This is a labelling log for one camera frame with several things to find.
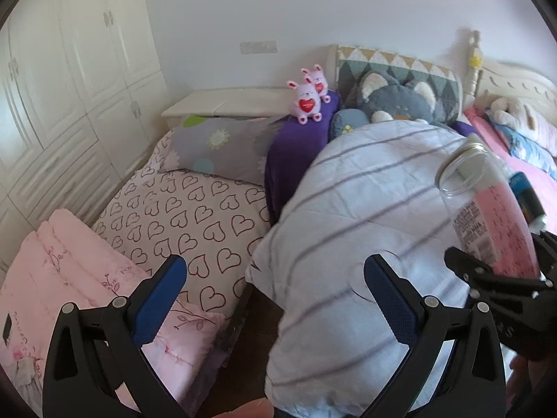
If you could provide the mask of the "diamond pattern quilted headboard cover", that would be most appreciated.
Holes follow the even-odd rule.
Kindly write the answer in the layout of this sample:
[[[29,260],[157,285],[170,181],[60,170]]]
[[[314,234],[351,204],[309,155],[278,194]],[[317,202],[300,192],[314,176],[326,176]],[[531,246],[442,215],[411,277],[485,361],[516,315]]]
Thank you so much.
[[[460,78],[451,69],[416,57],[404,56],[376,48],[338,45],[335,64],[336,92],[347,108],[355,108],[356,93],[369,72],[388,73],[401,83],[426,81],[436,97],[436,120],[454,122],[463,106]]]

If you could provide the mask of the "purple blanket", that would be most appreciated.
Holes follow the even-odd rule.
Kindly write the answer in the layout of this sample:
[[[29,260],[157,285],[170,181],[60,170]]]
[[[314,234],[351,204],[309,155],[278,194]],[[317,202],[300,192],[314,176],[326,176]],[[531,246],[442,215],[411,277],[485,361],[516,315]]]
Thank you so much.
[[[284,206],[295,194],[306,170],[329,142],[332,116],[342,105],[341,98],[329,91],[330,101],[321,107],[322,121],[300,125],[289,116],[273,139],[266,157],[264,189],[270,224],[280,219]]]

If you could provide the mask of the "grey cat plush cushion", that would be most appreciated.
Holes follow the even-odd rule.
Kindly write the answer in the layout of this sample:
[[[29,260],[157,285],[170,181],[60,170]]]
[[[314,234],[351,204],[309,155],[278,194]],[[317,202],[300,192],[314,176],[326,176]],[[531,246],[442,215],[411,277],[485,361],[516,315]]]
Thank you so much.
[[[344,106],[331,118],[332,141],[364,125],[395,120],[429,125],[451,125],[461,109],[459,86],[433,77],[410,73],[398,79],[387,72],[371,70],[350,88]]]

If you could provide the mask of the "grey floral pillow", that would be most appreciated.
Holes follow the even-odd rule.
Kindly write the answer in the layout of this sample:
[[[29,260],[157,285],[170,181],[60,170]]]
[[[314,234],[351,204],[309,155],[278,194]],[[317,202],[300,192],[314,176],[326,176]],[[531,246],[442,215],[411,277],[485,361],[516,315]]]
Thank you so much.
[[[189,116],[172,133],[160,170],[189,170],[261,186],[267,153],[286,120]]]

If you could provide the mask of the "white wardrobe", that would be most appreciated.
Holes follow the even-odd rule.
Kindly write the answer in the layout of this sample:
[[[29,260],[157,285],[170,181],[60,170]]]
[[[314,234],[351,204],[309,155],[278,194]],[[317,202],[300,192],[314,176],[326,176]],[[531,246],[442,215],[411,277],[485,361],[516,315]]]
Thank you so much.
[[[56,209],[92,224],[166,130],[146,0],[18,0],[1,28],[1,267]]]

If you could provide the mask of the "cream wooden headboard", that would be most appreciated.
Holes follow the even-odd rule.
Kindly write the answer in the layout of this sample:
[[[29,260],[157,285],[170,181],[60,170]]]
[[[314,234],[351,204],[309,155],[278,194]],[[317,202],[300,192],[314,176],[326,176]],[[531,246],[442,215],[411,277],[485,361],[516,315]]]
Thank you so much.
[[[467,72],[462,80],[463,108],[485,109],[500,97],[525,99],[549,122],[556,123],[556,85],[533,70],[483,55],[481,34],[469,38]]]

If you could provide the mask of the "blue cartoon pillow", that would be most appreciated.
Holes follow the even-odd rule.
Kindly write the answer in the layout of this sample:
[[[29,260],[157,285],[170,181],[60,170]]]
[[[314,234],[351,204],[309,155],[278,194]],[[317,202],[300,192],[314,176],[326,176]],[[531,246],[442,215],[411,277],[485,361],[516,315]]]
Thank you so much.
[[[556,179],[556,163],[547,149],[507,125],[498,124],[492,119],[489,122],[512,157],[519,158]]]

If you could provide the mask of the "cream bedside table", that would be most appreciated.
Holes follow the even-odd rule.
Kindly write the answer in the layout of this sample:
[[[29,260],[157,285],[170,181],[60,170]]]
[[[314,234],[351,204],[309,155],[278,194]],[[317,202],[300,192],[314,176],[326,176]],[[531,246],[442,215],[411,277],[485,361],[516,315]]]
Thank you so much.
[[[287,88],[231,88],[200,90],[162,112],[169,127],[186,116],[259,118],[289,113],[293,91]]]

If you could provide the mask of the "heart pattern bed sheet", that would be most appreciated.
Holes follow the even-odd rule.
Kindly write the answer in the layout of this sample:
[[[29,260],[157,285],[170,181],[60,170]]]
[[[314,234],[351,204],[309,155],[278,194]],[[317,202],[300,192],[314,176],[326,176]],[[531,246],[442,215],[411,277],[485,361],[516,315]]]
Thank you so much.
[[[164,173],[169,147],[163,136],[93,230],[148,274],[169,255],[182,256],[189,274],[181,299],[230,317],[252,254],[269,229],[264,190],[190,171]]]

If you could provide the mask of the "pink folded blanket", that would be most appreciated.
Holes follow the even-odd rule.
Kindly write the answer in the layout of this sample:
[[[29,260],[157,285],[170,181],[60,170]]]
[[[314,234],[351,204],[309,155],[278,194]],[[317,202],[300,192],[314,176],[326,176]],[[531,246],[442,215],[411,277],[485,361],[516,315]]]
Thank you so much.
[[[28,234],[1,287],[1,366],[16,392],[42,413],[48,345],[61,307],[100,308],[149,278],[67,209]],[[225,317],[175,300],[154,342],[142,351],[180,405]]]

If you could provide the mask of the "blue black metal can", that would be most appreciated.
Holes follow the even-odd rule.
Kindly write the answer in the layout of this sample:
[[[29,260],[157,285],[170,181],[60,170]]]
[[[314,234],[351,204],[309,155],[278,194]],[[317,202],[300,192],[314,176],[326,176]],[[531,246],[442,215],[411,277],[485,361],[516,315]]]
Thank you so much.
[[[509,178],[509,185],[531,232],[544,229],[547,215],[528,177],[516,172]]]

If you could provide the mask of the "striped light blue quilt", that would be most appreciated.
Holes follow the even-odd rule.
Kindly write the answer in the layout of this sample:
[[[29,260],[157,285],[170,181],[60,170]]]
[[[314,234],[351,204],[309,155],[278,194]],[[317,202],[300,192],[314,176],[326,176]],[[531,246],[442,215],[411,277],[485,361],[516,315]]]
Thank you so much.
[[[283,311],[265,381],[277,409],[359,415],[406,355],[363,282],[369,256],[384,254],[419,293],[464,306],[467,284],[444,263],[458,239],[434,184],[463,143],[434,125],[366,125],[307,170],[246,272]]]

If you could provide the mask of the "rear pink bunny toy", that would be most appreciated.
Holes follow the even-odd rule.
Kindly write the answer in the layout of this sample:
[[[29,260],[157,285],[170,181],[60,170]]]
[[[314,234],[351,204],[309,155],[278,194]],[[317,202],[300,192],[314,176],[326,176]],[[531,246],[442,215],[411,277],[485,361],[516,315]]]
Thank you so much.
[[[313,80],[313,86],[318,93],[320,99],[324,102],[329,104],[330,96],[329,96],[329,84],[328,80],[326,79],[324,69],[321,65],[315,64],[313,69],[302,68],[301,73],[304,76],[308,76]]]

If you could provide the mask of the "clear jar with pink label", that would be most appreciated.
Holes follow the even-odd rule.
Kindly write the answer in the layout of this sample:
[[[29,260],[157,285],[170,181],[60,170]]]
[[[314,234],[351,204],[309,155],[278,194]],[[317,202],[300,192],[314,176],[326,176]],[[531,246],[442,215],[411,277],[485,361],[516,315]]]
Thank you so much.
[[[467,141],[442,163],[435,186],[462,250],[507,277],[539,275],[525,217],[495,156]]]

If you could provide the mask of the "pink bunny toy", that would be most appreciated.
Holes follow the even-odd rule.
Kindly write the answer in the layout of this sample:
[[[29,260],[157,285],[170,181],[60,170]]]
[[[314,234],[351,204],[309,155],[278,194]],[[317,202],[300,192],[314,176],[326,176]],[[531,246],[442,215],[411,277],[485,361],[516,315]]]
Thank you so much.
[[[302,68],[301,73],[304,76],[308,76],[313,80],[313,86],[318,93],[320,99],[324,102],[329,104],[330,96],[329,96],[329,84],[328,80],[326,79],[324,69],[321,65],[315,64],[313,69]]]
[[[322,121],[321,98],[314,86],[314,80],[305,76],[301,83],[293,80],[287,81],[287,86],[295,92],[295,99],[290,106],[290,114],[297,119],[300,125],[307,122],[319,123]]]

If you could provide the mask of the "pink fleece bedspread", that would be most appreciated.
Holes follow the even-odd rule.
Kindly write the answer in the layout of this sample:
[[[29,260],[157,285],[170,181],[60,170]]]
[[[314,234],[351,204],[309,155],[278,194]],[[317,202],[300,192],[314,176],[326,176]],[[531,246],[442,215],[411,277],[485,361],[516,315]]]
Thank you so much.
[[[473,128],[477,129],[480,137],[483,138],[483,141],[485,141],[490,149],[498,157],[500,157],[511,170],[515,172],[523,172],[528,177],[528,180],[533,185],[533,190],[535,190],[547,215],[547,230],[555,234],[557,229],[556,181],[541,169],[529,164],[526,161],[522,161],[517,157],[511,156],[503,140],[496,133],[496,130],[492,128],[492,125],[490,125],[490,123],[483,117],[481,112],[477,112],[476,109],[470,108],[464,111],[464,116]]]

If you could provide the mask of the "white plush dog toy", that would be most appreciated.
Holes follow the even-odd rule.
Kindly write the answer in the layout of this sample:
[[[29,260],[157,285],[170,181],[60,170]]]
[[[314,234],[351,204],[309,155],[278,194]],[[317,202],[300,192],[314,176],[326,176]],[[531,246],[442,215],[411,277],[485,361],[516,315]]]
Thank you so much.
[[[492,102],[476,99],[474,107],[486,112],[494,124],[505,125],[548,150],[555,150],[556,126],[525,99],[498,97]]]

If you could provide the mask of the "front pink bunny toy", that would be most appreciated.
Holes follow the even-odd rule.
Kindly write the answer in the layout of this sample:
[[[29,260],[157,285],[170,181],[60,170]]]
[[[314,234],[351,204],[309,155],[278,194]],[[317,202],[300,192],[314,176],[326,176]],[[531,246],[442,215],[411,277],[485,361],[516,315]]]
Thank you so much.
[[[290,114],[297,119],[300,125],[307,122],[319,123],[322,121],[321,98],[314,86],[314,80],[305,76],[301,83],[293,80],[287,81],[287,86],[295,92],[295,99],[290,106]]]

